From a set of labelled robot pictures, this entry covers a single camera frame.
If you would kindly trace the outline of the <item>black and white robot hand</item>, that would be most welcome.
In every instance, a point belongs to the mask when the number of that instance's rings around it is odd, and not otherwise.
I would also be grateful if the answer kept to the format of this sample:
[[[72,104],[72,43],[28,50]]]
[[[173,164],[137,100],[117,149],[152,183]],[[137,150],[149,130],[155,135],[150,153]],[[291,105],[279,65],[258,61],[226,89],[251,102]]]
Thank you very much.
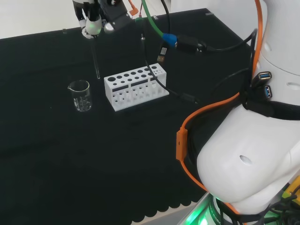
[[[73,0],[76,18],[87,39],[98,36],[102,29],[100,4],[97,0]]]

